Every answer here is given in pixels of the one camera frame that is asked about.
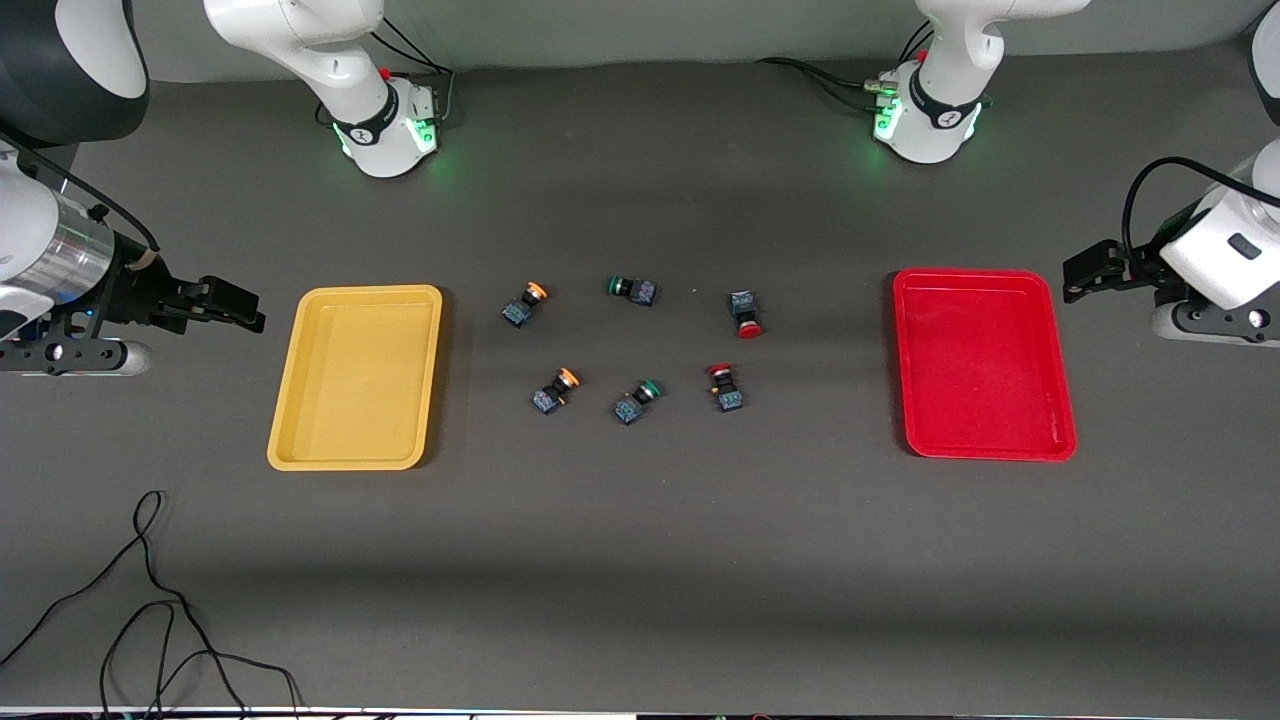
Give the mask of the yellow plastic tray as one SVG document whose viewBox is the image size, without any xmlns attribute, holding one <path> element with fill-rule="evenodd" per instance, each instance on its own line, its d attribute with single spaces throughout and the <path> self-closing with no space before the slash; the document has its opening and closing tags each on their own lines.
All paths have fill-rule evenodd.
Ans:
<svg viewBox="0 0 1280 720">
<path fill-rule="evenodd" d="M 425 456 L 444 297 L 320 287 L 298 302 L 266 457 L 278 471 L 403 471 Z"/>
</svg>

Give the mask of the red plastic tray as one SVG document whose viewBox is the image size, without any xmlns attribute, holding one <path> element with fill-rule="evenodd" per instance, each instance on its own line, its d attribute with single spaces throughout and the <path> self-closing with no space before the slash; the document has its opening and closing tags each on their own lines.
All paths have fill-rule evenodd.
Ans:
<svg viewBox="0 0 1280 720">
<path fill-rule="evenodd" d="M 1047 282 L 915 266 L 891 283 L 908 446 L 923 457 L 1064 462 L 1078 447 Z"/>
</svg>

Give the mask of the orange push button switch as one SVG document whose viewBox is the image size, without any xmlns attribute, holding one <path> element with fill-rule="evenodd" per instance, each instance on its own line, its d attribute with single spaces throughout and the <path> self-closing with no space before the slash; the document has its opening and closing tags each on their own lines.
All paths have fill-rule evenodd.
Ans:
<svg viewBox="0 0 1280 720">
<path fill-rule="evenodd" d="M 529 282 L 524 292 L 504 305 L 502 316 L 515 328 L 525 327 L 534 316 L 534 310 L 545 301 L 549 293 L 539 283 Z"/>
<path fill-rule="evenodd" d="M 543 415 L 552 415 L 566 405 L 568 395 L 577 387 L 577 375 L 568 368 L 561 368 L 548 384 L 532 392 L 531 404 Z"/>
</svg>

